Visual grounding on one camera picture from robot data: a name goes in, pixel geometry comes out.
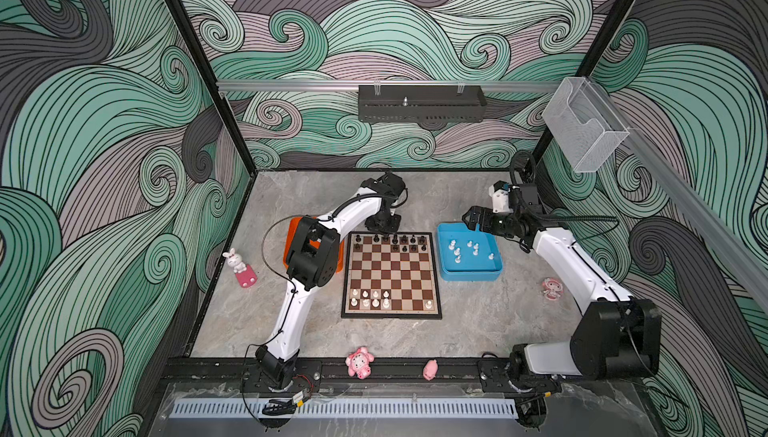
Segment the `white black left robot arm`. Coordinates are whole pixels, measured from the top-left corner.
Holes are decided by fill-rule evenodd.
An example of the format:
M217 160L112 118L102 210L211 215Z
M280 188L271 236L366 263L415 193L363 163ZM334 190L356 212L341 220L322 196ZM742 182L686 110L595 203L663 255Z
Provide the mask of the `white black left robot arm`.
M315 295L337 272L342 241L363 224L370 232L394 234L401 216L395 209L407 200L403 179L391 172L363 181L355 194L318 217L300 215L288 247L284 300L268 340L255 358L272 388L283 389L293 379L300 339Z

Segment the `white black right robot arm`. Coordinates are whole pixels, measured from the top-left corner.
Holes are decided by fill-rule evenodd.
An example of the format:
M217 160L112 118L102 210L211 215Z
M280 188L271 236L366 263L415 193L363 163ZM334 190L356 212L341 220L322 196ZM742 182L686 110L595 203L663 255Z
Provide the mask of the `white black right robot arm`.
M510 355L513 377L602 380L655 376L660 361L660 310L611 278L569 228L574 223L615 226L617 219L547 214L532 184L498 181L489 195L490 207L472 206L463 214L466 227L515 241L524 252L543 258L581 313L568 340L515 346Z

